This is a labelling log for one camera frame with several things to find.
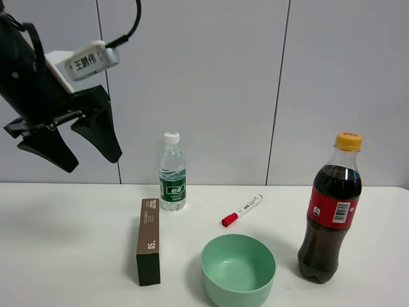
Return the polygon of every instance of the green bowl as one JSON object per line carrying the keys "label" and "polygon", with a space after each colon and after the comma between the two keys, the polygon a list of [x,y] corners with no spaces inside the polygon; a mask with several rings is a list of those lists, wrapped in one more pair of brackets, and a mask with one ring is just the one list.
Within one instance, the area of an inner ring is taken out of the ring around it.
{"label": "green bowl", "polygon": [[222,235],[201,254],[203,287],[218,307],[260,307],[270,294],[275,260],[260,241]]}

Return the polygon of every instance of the red marker cap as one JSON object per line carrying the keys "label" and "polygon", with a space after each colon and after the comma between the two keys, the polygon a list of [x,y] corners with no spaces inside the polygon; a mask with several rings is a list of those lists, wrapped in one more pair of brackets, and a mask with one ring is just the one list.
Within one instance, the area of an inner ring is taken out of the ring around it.
{"label": "red marker cap", "polygon": [[222,224],[224,227],[229,226],[232,222],[236,221],[238,219],[237,213],[230,214],[229,216],[226,216],[224,219],[222,219]]}

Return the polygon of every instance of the coke bottle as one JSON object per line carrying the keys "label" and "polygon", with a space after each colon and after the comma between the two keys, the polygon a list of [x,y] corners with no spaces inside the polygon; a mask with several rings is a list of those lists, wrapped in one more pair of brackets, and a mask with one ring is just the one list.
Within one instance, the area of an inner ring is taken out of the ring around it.
{"label": "coke bottle", "polygon": [[362,190],[356,155],[362,136],[342,132],[335,152],[314,179],[307,211],[307,230],[298,252],[302,275],[326,283],[338,268],[338,256],[350,229]]}

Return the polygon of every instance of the white bottle cap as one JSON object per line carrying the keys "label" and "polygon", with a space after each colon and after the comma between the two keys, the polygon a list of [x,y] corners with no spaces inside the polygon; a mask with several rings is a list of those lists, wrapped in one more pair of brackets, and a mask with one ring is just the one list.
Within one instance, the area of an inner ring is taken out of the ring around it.
{"label": "white bottle cap", "polygon": [[178,144],[180,136],[177,132],[166,132],[165,133],[165,143],[168,145]]}

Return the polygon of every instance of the marker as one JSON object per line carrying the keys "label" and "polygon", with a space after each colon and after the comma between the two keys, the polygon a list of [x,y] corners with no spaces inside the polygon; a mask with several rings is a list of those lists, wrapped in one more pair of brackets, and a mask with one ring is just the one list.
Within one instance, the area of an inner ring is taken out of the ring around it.
{"label": "marker", "polygon": [[263,200],[262,195],[257,195],[252,198],[252,200],[248,201],[242,208],[238,209],[236,212],[226,216],[222,219],[222,225],[224,227],[229,226],[232,222],[236,221],[242,215],[248,213],[251,209],[253,209],[258,203]]}

